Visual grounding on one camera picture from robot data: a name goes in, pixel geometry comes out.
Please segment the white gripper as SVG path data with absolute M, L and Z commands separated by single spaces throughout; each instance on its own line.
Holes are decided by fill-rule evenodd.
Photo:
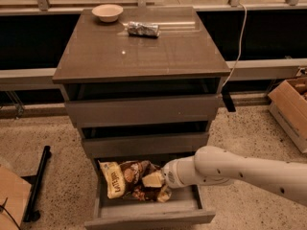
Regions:
M 164 182 L 173 189 L 181 187 L 181 182 L 177 175 L 177 160 L 166 163 L 162 168 L 162 172 L 155 171 L 142 178 L 142 183 L 145 187 L 160 188 Z M 171 198 L 172 191 L 167 185 L 164 185 L 158 193 L 156 198 L 158 202 L 166 202 Z

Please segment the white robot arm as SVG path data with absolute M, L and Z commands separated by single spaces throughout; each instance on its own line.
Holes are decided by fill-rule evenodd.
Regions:
M 278 196 L 307 205 L 307 164 L 245 157 L 205 146 L 194 155 L 169 161 L 142 178 L 145 187 L 172 189 L 222 185 L 241 180 Z

